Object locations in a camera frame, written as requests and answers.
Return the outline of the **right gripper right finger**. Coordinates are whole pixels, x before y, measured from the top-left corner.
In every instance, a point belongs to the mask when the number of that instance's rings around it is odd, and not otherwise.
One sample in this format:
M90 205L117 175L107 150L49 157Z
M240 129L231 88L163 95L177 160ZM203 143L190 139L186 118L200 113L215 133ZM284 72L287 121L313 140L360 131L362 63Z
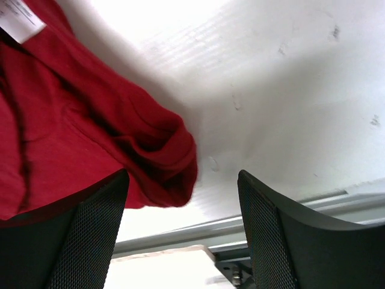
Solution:
M238 175L257 288L383 288L384 226L326 216Z

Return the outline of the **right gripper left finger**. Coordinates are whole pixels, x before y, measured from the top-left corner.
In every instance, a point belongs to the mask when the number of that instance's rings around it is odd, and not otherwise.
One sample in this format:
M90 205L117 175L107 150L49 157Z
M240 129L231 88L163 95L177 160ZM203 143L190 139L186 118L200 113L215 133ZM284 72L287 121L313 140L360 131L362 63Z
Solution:
M103 288L128 187L121 169L1 221L1 288Z

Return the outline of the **dark red t shirt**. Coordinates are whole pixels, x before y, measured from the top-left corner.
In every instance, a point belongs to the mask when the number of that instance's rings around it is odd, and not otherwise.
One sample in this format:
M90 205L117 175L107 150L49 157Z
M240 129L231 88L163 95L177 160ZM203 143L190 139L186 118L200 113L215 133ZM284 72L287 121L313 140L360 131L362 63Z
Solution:
M180 116L93 55L55 1L2 1L1 220L120 169L131 177L126 208L182 207L195 141Z

